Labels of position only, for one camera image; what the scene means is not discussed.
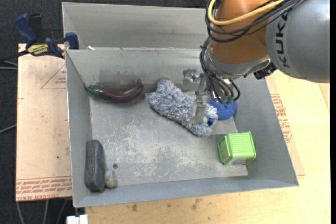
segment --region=gray metal tray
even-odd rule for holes
[[[121,10],[127,16],[114,16]],[[142,29],[135,31],[137,39],[122,27],[128,25],[130,14],[133,25]],[[186,22],[163,20],[163,15],[194,20],[187,26]],[[64,3],[65,32],[75,31],[82,48],[66,53],[75,207],[298,185],[265,81],[253,76],[238,79],[241,97],[234,117],[220,122],[214,135],[207,138],[196,137],[149,107],[146,95],[156,89],[159,79],[169,78],[180,87],[183,70],[201,71],[197,44],[205,39],[199,34],[202,27],[205,29],[203,15],[199,9]],[[120,20],[114,29],[116,17]],[[151,24],[140,24],[149,17]],[[111,30],[102,31],[100,27],[106,29],[107,24]],[[96,43],[87,33],[89,25]],[[157,25],[170,34],[158,33]],[[111,39],[113,34],[124,39]],[[173,38],[165,46],[162,36]],[[138,79],[144,84],[143,94],[128,104],[93,98],[84,89],[84,85],[124,88]],[[225,166],[219,161],[218,140],[236,131],[252,133],[257,158],[248,166]],[[119,184],[103,193],[91,193],[84,184],[86,142],[94,138],[102,143],[107,165],[116,172]]]

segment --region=blue clamp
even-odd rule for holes
[[[26,44],[26,50],[33,56],[49,55],[64,58],[64,50],[59,48],[57,44],[54,44],[51,38],[47,37],[45,43],[36,43],[37,36],[29,26],[27,14],[17,17],[14,21],[14,27],[21,36],[28,39],[29,42]],[[65,38],[58,41],[67,41],[69,42],[70,49],[79,49],[77,36],[73,32],[66,33]]]

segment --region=bin floor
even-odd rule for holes
[[[93,139],[103,145],[119,186],[247,175],[246,166],[219,160],[217,142],[236,132],[233,118],[202,138],[158,115],[145,98],[114,104],[90,97],[90,110]]]

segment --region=green plastic container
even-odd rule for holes
[[[228,133],[218,142],[220,161],[225,165],[249,164],[256,158],[251,132]]]

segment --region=purple eggplant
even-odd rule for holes
[[[133,85],[121,91],[113,91],[109,89],[97,89],[85,87],[85,89],[94,96],[99,96],[113,103],[128,103],[137,98],[143,90],[141,83]]]

